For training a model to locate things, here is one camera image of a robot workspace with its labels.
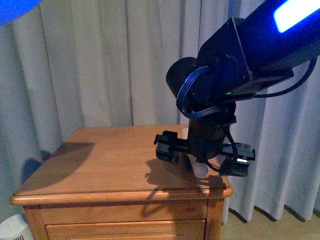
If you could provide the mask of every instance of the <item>white curtain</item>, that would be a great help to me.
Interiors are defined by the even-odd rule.
[[[43,0],[0,27],[0,222],[20,211],[9,197],[79,127],[187,123],[166,81],[196,57],[229,17],[262,0]],[[275,92],[302,76],[274,86]],[[250,220],[284,205],[310,219],[320,209],[320,66],[284,96],[237,103],[237,142],[254,146],[246,178],[230,177],[228,208]]]

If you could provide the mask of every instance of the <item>blue balloon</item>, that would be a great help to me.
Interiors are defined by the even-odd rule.
[[[22,17],[41,0],[1,0],[0,1],[0,25],[7,24]]]

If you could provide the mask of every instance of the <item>drawer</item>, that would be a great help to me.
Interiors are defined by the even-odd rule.
[[[48,225],[49,240],[203,240],[204,220]]]
[[[45,225],[202,220],[207,215],[207,199],[42,206],[40,212]]]

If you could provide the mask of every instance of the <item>white fan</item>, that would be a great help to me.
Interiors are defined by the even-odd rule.
[[[0,240],[34,240],[24,214],[9,217],[0,224]]]

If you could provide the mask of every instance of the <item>white object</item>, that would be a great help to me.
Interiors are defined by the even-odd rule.
[[[188,138],[188,128],[182,129],[182,138]],[[191,154],[187,154],[193,169],[193,173],[198,178],[204,178],[208,175],[208,167],[204,163],[198,163],[197,158]]]
[[[34,240],[26,217],[17,214],[0,224],[0,240]]]

